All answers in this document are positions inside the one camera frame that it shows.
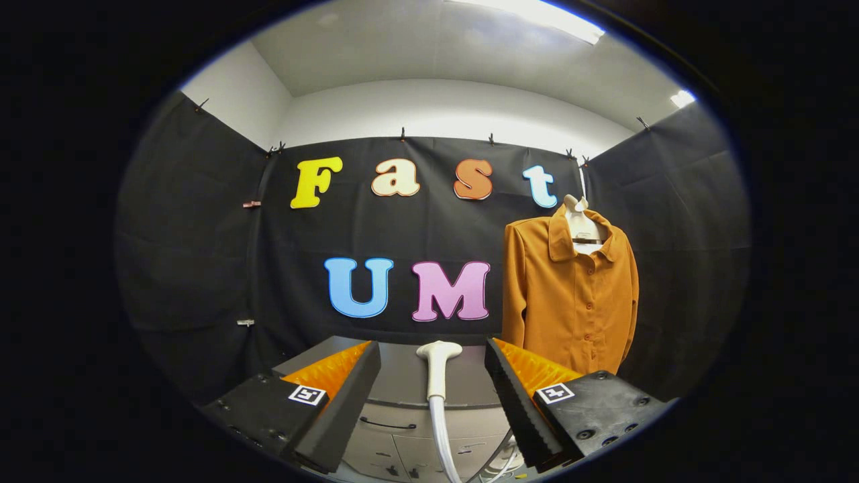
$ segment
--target drawer handle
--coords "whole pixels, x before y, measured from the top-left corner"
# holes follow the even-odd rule
[[[410,424],[408,426],[391,426],[391,425],[383,425],[381,423],[374,423],[373,421],[370,421],[369,419],[367,419],[366,416],[362,416],[359,419],[361,421],[363,421],[364,423],[367,423],[368,425],[385,426],[386,428],[396,428],[398,430],[413,430],[413,429],[417,428],[417,425],[415,425],[415,424]]]

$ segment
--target cabinet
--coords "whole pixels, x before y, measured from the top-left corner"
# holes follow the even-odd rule
[[[505,434],[450,439],[450,452],[460,480],[468,481],[480,471],[501,444]],[[445,476],[438,458],[435,439],[394,436],[393,441],[412,483],[448,483],[448,477]]]
[[[358,473],[402,483],[448,483],[429,409],[367,403],[361,416],[367,422],[357,421],[343,456]],[[510,428],[501,407],[447,410],[445,420],[450,451],[463,481],[489,461]]]
[[[343,454],[343,461],[360,474],[411,483],[390,433],[356,426]]]

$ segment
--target screw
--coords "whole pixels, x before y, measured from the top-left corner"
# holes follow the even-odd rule
[[[286,435],[283,434],[281,431],[269,430],[269,436],[271,436],[274,439],[286,441]]]

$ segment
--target light blue letter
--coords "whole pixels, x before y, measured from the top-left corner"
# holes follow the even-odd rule
[[[369,259],[364,266],[370,270],[373,291],[369,302],[359,303],[352,298],[352,271],[358,264],[353,259],[328,259],[328,293],[331,305],[343,315],[366,319],[381,314],[387,307],[387,272],[393,268],[388,259]]]
[[[557,204],[555,195],[549,194],[549,183],[554,182],[555,178],[551,174],[543,171],[543,167],[539,164],[532,168],[522,171],[522,176],[525,176],[531,181],[531,196],[537,205],[544,208],[552,208]]]

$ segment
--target clothes hanger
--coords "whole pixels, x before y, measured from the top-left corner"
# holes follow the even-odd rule
[[[564,206],[567,208],[566,218],[570,225],[570,235],[574,243],[602,245],[606,242],[606,229],[588,218],[584,211],[588,201],[582,196],[581,200],[571,194],[564,196]]]

